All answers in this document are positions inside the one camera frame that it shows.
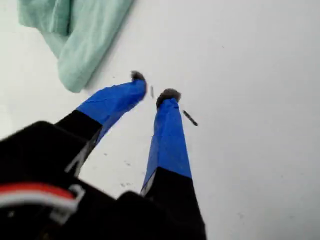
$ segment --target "small black fragment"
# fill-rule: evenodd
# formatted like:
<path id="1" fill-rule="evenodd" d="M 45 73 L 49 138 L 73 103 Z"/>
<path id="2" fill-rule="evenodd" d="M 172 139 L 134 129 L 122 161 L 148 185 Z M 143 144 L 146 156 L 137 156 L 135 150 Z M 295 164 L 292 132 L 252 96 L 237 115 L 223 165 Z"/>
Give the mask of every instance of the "small black fragment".
<path id="1" fill-rule="evenodd" d="M 151 92 L 151 97 L 154 99 L 155 95 L 154 95 L 154 87 L 153 86 L 150 87 L 150 92 Z"/>
<path id="2" fill-rule="evenodd" d="M 189 113 L 183 110 L 183 114 L 193 123 L 193 125 L 198 126 L 198 123 L 189 115 Z"/>

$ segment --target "blue painter's tape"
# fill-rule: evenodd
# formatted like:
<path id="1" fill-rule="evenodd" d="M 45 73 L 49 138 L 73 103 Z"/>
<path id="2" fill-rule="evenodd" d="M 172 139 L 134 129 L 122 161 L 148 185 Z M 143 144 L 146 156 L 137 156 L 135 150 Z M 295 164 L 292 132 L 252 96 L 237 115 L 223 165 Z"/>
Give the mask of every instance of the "blue painter's tape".
<path id="1" fill-rule="evenodd" d="M 192 178 L 177 101 L 166 99 L 157 110 L 143 186 L 157 167 Z"/>
<path id="2" fill-rule="evenodd" d="M 98 143 L 123 114 L 137 105 L 146 93 L 146 82 L 135 80 L 97 91 L 76 110 L 102 125 Z"/>

